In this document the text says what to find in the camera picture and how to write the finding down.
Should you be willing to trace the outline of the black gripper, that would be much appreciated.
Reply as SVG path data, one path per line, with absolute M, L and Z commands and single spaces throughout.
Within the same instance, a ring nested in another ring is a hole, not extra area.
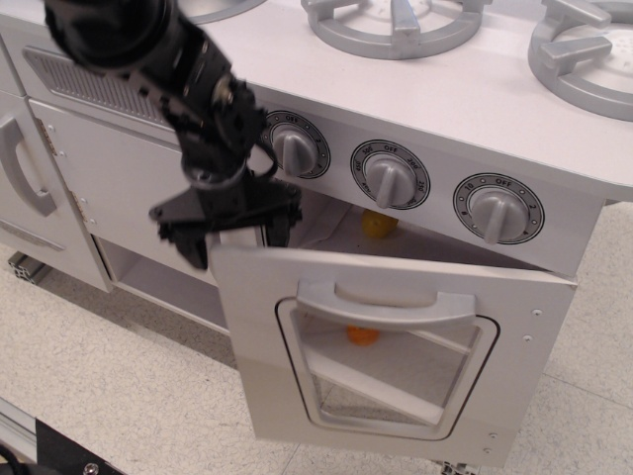
M 160 237 L 197 269 L 209 267 L 211 234 L 262 227 L 268 246 L 286 247 L 290 229 L 303 217 L 301 190 L 268 172 L 256 175 L 247 166 L 228 178 L 200 167 L 184 172 L 189 188 L 153 206 L 149 216 Z

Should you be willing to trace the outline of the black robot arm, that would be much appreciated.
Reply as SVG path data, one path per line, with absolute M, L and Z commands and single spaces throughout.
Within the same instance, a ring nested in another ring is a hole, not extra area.
M 88 71 L 127 81 L 175 131 L 190 187 L 154 206 L 161 238 L 194 267 L 209 266 L 208 235 L 250 227 L 284 247 L 301 219 L 301 192 L 247 166 L 260 148 L 267 112 L 231 64 L 173 1 L 47 1 L 51 37 Z

